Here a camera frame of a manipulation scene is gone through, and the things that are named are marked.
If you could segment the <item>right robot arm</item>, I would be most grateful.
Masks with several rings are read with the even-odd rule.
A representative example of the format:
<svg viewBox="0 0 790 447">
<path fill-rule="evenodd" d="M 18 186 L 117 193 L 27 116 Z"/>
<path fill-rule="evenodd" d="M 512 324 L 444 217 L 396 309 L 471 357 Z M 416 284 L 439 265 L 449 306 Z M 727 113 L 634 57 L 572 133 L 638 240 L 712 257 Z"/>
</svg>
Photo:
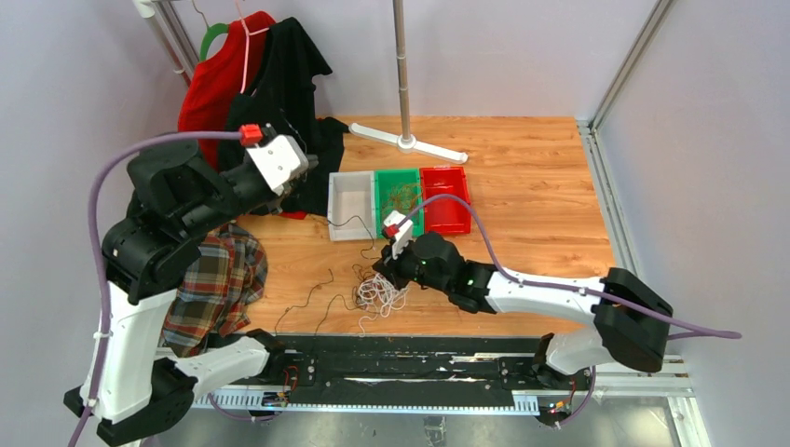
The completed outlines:
<svg viewBox="0 0 790 447">
<path fill-rule="evenodd" d="M 391 239 L 373 269 L 398 290 L 415 283 L 440 291 L 471 314 L 529 313 L 581 324 L 541 338 L 532 363 L 541 386 L 558 387 L 585 367 L 609 362 L 642 373 L 662 368 L 674 310 L 627 269 L 612 267 L 602 278 L 529 275 L 466 260 L 435 232 Z"/>
</svg>

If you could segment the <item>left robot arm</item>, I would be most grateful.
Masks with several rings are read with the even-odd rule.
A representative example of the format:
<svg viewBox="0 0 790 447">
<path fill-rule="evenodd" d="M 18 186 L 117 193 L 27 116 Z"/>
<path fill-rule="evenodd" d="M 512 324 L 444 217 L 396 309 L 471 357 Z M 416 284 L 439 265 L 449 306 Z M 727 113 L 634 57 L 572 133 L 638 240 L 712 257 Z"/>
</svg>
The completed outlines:
<svg viewBox="0 0 790 447">
<path fill-rule="evenodd" d="M 241 379 L 280 383 L 283 345 L 257 330 L 190 358 L 160 357 L 161 329 L 187 268 L 210 231 L 259 208 L 274 210 L 319 163 L 296 140 L 268 127 L 187 131 L 122 152 L 140 210 L 105 234 L 97 204 L 114 167 L 89 192 L 89 237 L 101 312 L 89 374 L 66 392 L 81 424 L 97 419 L 109 446 L 139 446 L 176 426 L 196 400 Z"/>
</svg>

